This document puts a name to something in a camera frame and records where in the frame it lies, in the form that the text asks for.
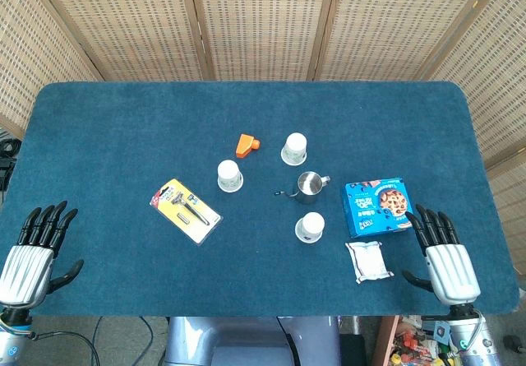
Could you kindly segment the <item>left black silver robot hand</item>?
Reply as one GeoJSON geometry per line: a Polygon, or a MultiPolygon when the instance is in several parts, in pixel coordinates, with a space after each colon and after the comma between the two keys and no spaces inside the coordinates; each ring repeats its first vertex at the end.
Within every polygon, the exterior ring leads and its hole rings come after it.
{"type": "Polygon", "coordinates": [[[1,273],[1,305],[13,309],[32,309],[45,297],[70,284],[84,266],[76,261],[64,275],[52,278],[53,264],[58,258],[76,208],[63,211],[67,202],[35,208],[25,219],[16,244],[7,255],[1,273]]]}

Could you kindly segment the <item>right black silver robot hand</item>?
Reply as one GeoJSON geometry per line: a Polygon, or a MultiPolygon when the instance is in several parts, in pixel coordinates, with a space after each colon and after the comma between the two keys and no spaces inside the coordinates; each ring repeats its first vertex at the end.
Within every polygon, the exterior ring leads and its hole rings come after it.
{"type": "Polygon", "coordinates": [[[407,212],[418,244],[427,264],[429,278],[417,278],[404,271],[405,280],[433,293],[446,306],[473,303],[481,294],[478,279],[466,247],[459,241],[451,219],[417,204],[420,214],[407,212]]]}

